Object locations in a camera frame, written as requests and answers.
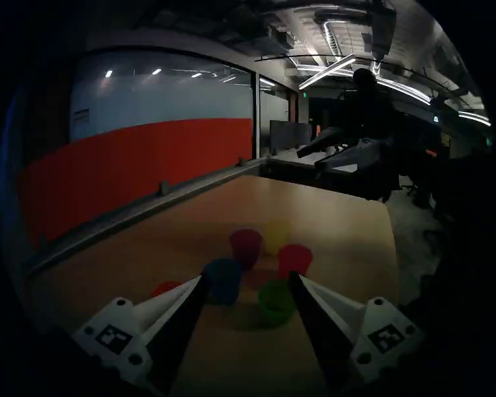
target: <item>pink cup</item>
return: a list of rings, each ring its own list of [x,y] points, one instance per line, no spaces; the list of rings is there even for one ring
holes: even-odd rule
[[[307,274],[312,262],[312,251],[300,244],[288,244],[279,250],[279,278],[287,279],[290,271],[297,271],[302,276]]]
[[[257,262],[262,248],[263,237],[255,230],[242,229],[229,237],[233,258],[243,271],[250,270]]]

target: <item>yellow cup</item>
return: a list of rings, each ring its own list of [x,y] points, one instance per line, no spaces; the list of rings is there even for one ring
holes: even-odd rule
[[[277,256],[279,250],[288,243],[292,225],[285,220],[267,222],[263,228],[266,253]]]

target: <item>blue cup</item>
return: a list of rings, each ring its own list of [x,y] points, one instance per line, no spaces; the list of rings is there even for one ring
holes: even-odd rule
[[[234,304],[239,297],[241,265],[233,259],[217,259],[208,263],[204,274],[210,281],[210,290],[218,304]]]

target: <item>orange stripe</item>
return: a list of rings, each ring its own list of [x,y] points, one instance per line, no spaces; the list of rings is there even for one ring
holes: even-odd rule
[[[144,124],[91,136],[31,163],[17,177],[32,243],[170,185],[251,159],[252,121],[212,118]]]

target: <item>desk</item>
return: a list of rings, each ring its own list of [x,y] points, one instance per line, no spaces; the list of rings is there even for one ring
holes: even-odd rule
[[[271,157],[272,160],[285,161],[287,163],[304,164],[311,165],[314,167],[314,163],[327,157],[325,152],[314,152],[305,157],[298,158],[296,154],[296,149],[283,150]],[[341,167],[334,167],[329,172],[341,171],[343,173],[353,173],[358,169],[356,164],[343,165]]]
[[[397,304],[397,263],[390,217],[375,201],[272,179],[242,176],[152,216],[76,254],[31,282],[39,316],[73,331],[107,302],[146,300],[162,281],[186,281],[217,257],[228,236],[292,223],[291,242],[314,254],[308,277],[361,302]],[[264,256],[253,274],[275,275]],[[248,275],[239,302],[205,305],[172,395],[321,395],[325,383],[296,313],[276,329],[260,328],[257,291]]]

